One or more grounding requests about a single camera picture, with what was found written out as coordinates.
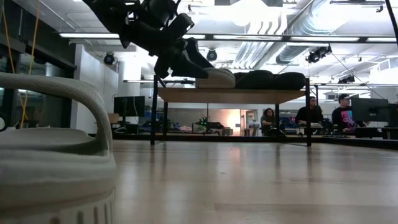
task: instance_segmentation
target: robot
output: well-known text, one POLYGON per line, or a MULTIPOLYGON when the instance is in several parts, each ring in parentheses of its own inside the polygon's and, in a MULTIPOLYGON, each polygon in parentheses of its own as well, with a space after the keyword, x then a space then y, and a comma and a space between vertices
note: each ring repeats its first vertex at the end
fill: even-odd
POLYGON ((83 2, 110 33, 119 35, 124 48, 134 43, 149 55, 158 56, 154 69, 160 78, 169 75, 169 68, 174 77, 208 78, 204 68, 212 68, 212 64, 199 53, 194 38, 183 38, 195 24, 187 14, 178 14, 180 0, 177 3, 173 0, 83 2))

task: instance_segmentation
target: window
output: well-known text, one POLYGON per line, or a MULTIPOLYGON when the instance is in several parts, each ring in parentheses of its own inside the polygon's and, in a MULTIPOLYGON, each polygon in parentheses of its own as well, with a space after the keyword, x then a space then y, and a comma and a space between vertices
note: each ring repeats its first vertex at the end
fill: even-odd
MULTIPOLYGON (((0 56, 0 72, 6 72, 6 71, 7 71, 7 57, 0 56)), ((0 111, 2 108, 3 96, 4 96, 4 88, 0 88, 0 111)))
MULTIPOLYGON (((32 56, 29 54, 21 55, 21 65, 19 72, 21 74, 29 74, 30 60, 32 56)), ((45 62, 36 57, 32 65, 31 75, 43 75, 49 77, 65 77, 66 73, 51 63, 45 62)), ((27 91, 18 90, 24 102, 27 91)), ((25 114, 27 115, 27 126, 67 128, 70 120, 70 103, 71 100, 43 93, 28 91, 28 100, 26 104, 25 114)), ((14 124, 18 123, 23 114, 21 101, 15 100, 14 124)))

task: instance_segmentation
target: wooden floor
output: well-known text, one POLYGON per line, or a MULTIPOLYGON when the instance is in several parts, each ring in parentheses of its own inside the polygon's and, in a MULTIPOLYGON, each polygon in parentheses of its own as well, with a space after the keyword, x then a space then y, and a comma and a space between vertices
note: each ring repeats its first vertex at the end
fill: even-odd
POLYGON ((115 141, 119 224, 398 223, 398 151, 115 141))

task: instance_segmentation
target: woman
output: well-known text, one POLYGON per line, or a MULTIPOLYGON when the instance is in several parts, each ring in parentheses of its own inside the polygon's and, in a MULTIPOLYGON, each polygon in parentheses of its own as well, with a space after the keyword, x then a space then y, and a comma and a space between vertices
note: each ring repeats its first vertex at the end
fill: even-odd
POLYGON ((275 125, 275 113, 271 108, 267 108, 261 117, 262 135, 268 136, 268 130, 275 125))

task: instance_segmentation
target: computer monitor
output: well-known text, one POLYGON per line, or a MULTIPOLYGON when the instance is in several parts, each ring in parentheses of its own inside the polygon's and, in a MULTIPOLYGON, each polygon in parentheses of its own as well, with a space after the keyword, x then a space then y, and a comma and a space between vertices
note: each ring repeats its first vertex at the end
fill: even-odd
POLYGON ((143 117, 144 111, 144 96, 124 96, 114 98, 113 113, 118 113, 122 117, 143 117))
POLYGON ((390 121, 388 125, 390 127, 398 128, 398 104, 390 104, 390 121))
POLYGON ((390 122, 390 105, 388 100, 352 98, 353 119, 355 121, 390 122))

